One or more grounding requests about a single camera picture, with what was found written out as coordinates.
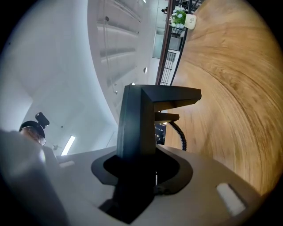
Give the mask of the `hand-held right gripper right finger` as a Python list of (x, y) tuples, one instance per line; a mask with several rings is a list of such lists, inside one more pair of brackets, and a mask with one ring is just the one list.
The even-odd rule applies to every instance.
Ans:
[(192, 179), (174, 195), (155, 197), (134, 225), (237, 226), (262, 203), (263, 197), (222, 163), (164, 145), (161, 149), (188, 161)]

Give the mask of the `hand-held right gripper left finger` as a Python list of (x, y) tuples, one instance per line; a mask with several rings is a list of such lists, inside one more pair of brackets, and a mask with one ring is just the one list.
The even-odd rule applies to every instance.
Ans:
[(123, 226), (125, 223), (109, 216), (99, 206), (114, 192), (92, 173), (96, 159), (115, 151), (115, 147), (78, 154), (58, 156), (60, 194), (72, 226)]

